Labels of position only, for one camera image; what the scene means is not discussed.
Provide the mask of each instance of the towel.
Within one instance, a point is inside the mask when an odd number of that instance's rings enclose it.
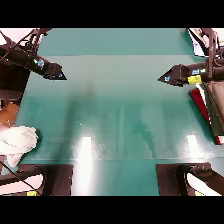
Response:
[[[7,157],[11,167],[17,166],[24,153],[36,147],[38,136],[35,128],[20,126],[0,132],[0,155]]]

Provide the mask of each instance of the teal tabletop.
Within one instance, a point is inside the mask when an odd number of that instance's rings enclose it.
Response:
[[[189,95],[157,79],[191,64],[186,29],[53,29],[39,54],[67,81],[31,73],[16,126],[38,130],[25,164],[73,164],[72,195],[159,195],[157,163],[211,162],[224,146]]]

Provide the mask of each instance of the black cable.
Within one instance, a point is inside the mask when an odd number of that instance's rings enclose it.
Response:
[[[0,63],[8,56],[10,52],[12,52],[13,49],[15,49],[24,39],[26,39],[31,33],[33,33],[34,29],[29,32],[25,37],[23,37],[20,41],[18,41],[1,59]]]
[[[22,180],[20,177],[18,177],[11,169],[9,169],[8,166],[6,166],[2,161],[0,161],[0,163],[2,164],[2,166],[4,166],[12,175],[14,175],[18,180],[22,181],[24,184],[26,184],[27,186],[29,186],[32,190],[36,191],[40,196],[41,193],[35,189],[34,187],[32,187],[30,184],[28,184],[25,180]]]

